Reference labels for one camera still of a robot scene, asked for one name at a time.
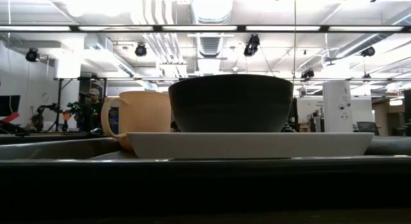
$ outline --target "tan mug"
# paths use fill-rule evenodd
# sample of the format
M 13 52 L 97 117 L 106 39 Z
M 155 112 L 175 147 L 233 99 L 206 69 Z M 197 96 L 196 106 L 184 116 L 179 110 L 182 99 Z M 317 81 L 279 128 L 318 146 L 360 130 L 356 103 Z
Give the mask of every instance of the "tan mug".
M 119 105 L 119 134 L 109 125 L 109 110 L 113 101 Z M 128 132 L 170 132 L 171 105 L 168 94 L 161 92 L 122 92 L 119 98 L 105 98 L 101 110 L 101 125 L 109 137 L 119 139 L 126 150 L 133 150 Z

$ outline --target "ceiling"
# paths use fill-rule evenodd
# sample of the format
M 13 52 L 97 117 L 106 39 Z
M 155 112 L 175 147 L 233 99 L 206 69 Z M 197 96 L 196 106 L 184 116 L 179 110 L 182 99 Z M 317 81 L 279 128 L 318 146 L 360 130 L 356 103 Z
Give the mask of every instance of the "ceiling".
M 117 10 L 117 16 L 107 16 L 97 10 L 73 17 L 68 12 L 69 0 L 10 0 L 11 24 L 133 24 L 130 11 L 135 8 L 134 0 L 109 0 L 106 10 Z M 0 0 L 0 24 L 9 24 L 9 0 Z M 397 14 L 411 7 L 411 0 L 234 0 L 232 7 L 233 24 L 350 24 L 381 25 Z M 189 0 L 173 0 L 173 20 L 177 24 L 191 24 L 191 7 Z M 237 67 L 239 72 L 250 74 L 267 74 L 278 77 L 291 77 L 296 69 L 297 77 L 305 66 L 301 64 L 315 55 L 327 55 L 327 49 L 338 49 L 361 37 L 363 34 L 331 33 L 296 34 L 261 33 L 261 46 L 252 57 L 244 57 L 243 50 L 250 34 L 235 33 L 234 37 L 224 38 L 223 49 L 219 57 L 219 70 L 232 73 Z M 19 40 L 55 40 L 72 50 L 83 49 L 85 34 L 72 33 L 14 33 L 13 39 Z M 109 38 L 113 42 L 114 52 L 137 72 L 140 68 L 152 67 L 156 71 L 158 58 L 147 44 L 148 54 L 137 57 L 134 49 L 139 42 L 146 42 L 141 33 L 107 33 L 100 38 Z M 187 62 L 187 72 L 193 74 L 198 69 L 195 57 L 198 56 L 195 40 L 188 38 L 187 33 L 178 33 L 179 47 Z M 393 35 L 375 45 L 376 54 L 372 57 L 350 56 L 328 67 L 320 64 L 321 58 L 312 67 L 316 76 L 321 77 L 361 77 L 364 71 L 372 71 L 410 57 L 410 34 Z M 113 69 L 106 67 L 98 60 L 88 60 L 82 65 L 83 71 L 94 71 L 104 74 Z M 384 78 L 411 71 L 411 60 L 393 67 L 388 71 L 374 74 L 372 77 Z

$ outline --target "white plate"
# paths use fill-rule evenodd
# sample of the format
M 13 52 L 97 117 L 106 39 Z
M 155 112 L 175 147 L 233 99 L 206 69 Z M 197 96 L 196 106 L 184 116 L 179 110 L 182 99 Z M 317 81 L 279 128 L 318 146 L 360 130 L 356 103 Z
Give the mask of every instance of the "white plate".
M 372 133 L 128 133 L 144 159 L 360 156 Z

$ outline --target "dark gray bowl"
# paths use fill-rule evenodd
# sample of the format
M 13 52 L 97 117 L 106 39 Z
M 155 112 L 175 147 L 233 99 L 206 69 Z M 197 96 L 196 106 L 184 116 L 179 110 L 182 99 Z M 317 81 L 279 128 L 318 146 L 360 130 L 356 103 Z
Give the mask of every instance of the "dark gray bowl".
M 228 74 L 182 80 L 168 92 L 182 132 L 280 132 L 293 85 L 273 76 Z

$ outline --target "white ceiling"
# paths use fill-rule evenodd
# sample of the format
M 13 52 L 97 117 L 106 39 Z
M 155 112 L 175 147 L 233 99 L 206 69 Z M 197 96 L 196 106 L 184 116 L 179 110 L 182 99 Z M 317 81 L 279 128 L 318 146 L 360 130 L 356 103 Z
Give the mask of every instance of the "white ceiling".
M 178 24 L 191 23 L 189 4 L 173 3 L 173 18 Z M 72 17 L 67 12 L 67 2 L 64 0 L 11 0 L 10 15 L 12 24 L 132 24 L 129 11 L 133 7 L 133 0 L 116 0 L 112 6 L 120 8 L 122 12 L 115 17 L 98 13 L 86 13 L 81 17 Z M 386 20 L 411 7 L 411 0 L 297 0 L 296 16 L 294 14 L 294 0 L 234 0 L 232 8 L 233 24 L 383 24 Z M 0 0 L 0 24 L 8 24 L 8 0 Z M 328 48 L 340 48 L 354 41 L 362 34 L 329 34 Z M 129 65 L 136 67 L 155 67 L 156 56 L 148 45 L 148 54 L 136 57 L 134 49 L 138 42 L 144 42 L 141 34 L 136 33 L 109 33 L 106 36 L 113 41 L 115 52 Z M 12 37 L 22 40 L 57 40 L 71 49 L 82 49 L 77 42 L 84 38 L 84 34 L 13 34 Z M 245 58 L 243 50 L 249 34 L 235 33 L 234 38 L 226 38 L 221 57 L 221 71 L 231 71 L 234 66 L 239 71 L 249 73 L 289 76 L 295 67 L 316 55 L 326 48 L 325 34 L 259 34 L 261 47 L 253 56 Z M 187 38 L 187 33 L 178 34 L 179 46 L 185 61 L 188 63 L 188 72 L 197 68 L 197 56 L 194 40 Z M 402 58 L 409 57 L 411 46 L 405 45 L 395 51 L 395 47 L 411 40 L 411 34 L 393 35 L 374 45 L 376 54 L 363 59 L 361 56 L 352 56 L 344 60 L 351 66 L 350 69 L 341 67 L 341 71 L 355 77 L 361 77 L 364 72 L 384 67 Z M 294 56 L 293 45 L 296 43 L 297 52 Z M 87 71 L 102 71 L 104 64 L 96 63 L 84 66 Z M 331 74 L 338 75 L 338 68 Z M 391 69 L 373 77 L 390 76 L 395 73 L 411 70 L 410 65 Z M 317 74 L 330 74 L 330 71 L 319 70 Z

